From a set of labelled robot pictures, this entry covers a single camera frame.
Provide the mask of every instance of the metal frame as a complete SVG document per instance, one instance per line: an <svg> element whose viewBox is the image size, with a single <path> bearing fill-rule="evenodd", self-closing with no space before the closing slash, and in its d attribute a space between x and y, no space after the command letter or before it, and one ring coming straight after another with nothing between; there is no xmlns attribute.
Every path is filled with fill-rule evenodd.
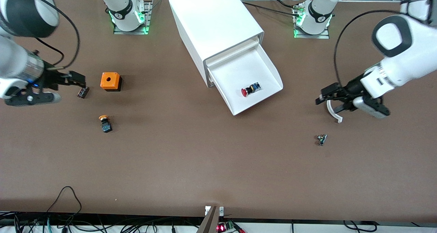
<svg viewBox="0 0 437 233"><path fill-rule="evenodd" d="M197 230L197 233L216 233L219 225L220 209L217 206L212 206L208 214L206 214L202 223Z"/></svg>

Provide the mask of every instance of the electrical component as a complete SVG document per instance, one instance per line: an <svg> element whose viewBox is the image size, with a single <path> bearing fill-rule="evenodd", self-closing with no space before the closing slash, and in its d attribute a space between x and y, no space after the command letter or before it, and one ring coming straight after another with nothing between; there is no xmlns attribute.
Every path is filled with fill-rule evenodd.
<svg viewBox="0 0 437 233"><path fill-rule="evenodd" d="M220 223L217 225L217 233L222 233L232 228L234 228L234 223L232 221Z"/></svg>
<svg viewBox="0 0 437 233"><path fill-rule="evenodd" d="M77 94L77 97L84 99L86 95L88 94L89 87L81 88L81 91Z"/></svg>
<svg viewBox="0 0 437 233"><path fill-rule="evenodd" d="M102 115L99 117L102 124L100 125L102 127L102 130L104 133L108 133L112 131L112 125L109 122L108 115Z"/></svg>
<svg viewBox="0 0 437 233"><path fill-rule="evenodd" d="M319 140L319 146L323 146L323 144L325 144L327 137L328 137L328 135L326 135L326 134L317 136L317 140Z"/></svg>
<svg viewBox="0 0 437 233"><path fill-rule="evenodd" d="M122 77L116 72L104 72L100 80L100 87L106 91L121 91Z"/></svg>
<svg viewBox="0 0 437 233"><path fill-rule="evenodd" d="M259 83L256 82L247 88L242 88L241 93L243 94L244 97L246 97L249 94L252 94L252 93L255 93L256 91L259 91L260 89L261 89L261 87L259 86Z"/></svg>
<svg viewBox="0 0 437 233"><path fill-rule="evenodd" d="M245 231L240 226L238 226L235 222L233 223L234 223L234 228L238 233L245 233Z"/></svg>

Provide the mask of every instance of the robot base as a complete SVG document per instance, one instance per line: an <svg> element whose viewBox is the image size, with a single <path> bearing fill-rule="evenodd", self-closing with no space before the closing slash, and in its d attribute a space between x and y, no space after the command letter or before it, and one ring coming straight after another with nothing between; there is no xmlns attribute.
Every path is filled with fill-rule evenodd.
<svg viewBox="0 0 437 233"><path fill-rule="evenodd" d="M302 10L295 10L293 9L292 13L302 15ZM299 26L296 25L297 22L299 22L300 17L294 17L293 16L293 29L294 29L294 36L295 38L316 38L316 39L329 39L329 31L328 27L325 28L325 30L317 35L312 35L304 32Z"/></svg>
<svg viewBox="0 0 437 233"><path fill-rule="evenodd" d="M153 0L150 2L144 2L141 0L141 3L143 5L140 5L140 11L145 11L145 14L139 14L138 17L140 20L144 20L144 23L142 23L140 26L138 26L137 29L132 31L122 31L120 30L115 24L114 24L114 34L117 35L147 35L149 33L149 27L150 27L150 17L152 15L152 8L153 8Z"/></svg>

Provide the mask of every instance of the metal bracket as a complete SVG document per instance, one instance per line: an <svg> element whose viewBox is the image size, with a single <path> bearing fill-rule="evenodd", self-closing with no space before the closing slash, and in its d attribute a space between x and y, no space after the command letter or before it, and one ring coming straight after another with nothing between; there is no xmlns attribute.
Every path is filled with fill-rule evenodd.
<svg viewBox="0 0 437 233"><path fill-rule="evenodd" d="M205 212L207 213L205 218L197 230L197 233L216 233L217 226L219 225L220 213L223 212L223 207L206 206Z"/></svg>
<svg viewBox="0 0 437 233"><path fill-rule="evenodd" d="M205 206L205 216L208 214L209 210L211 209L211 206ZM223 217L225 215L225 208L224 207L218 207L219 216Z"/></svg>

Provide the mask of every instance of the curved white plastic part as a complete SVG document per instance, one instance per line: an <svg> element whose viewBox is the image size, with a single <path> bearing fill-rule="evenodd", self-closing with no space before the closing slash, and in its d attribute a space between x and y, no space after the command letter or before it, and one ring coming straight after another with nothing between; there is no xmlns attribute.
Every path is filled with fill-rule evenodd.
<svg viewBox="0 0 437 233"><path fill-rule="evenodd" d="M335 113L335 112L334 112L334 109L332 109L332 106L331 106L331 100L327 100L327 101L326 101L326 107L328 108L329 113L330 113L334 118L337 119L337 123L340 124L341 122L343 122L343 117L340 116L340 115L338 115L337 113Z"/></svg>
<svg viewBox="0 0 437 233"><path fill-rule="evenodd" d="M18 87L20 89L26 88L27 82L21 79L2 79L0 78L0 98L10 99L11 96L6 96L6 92L11 87Z"/></svg>

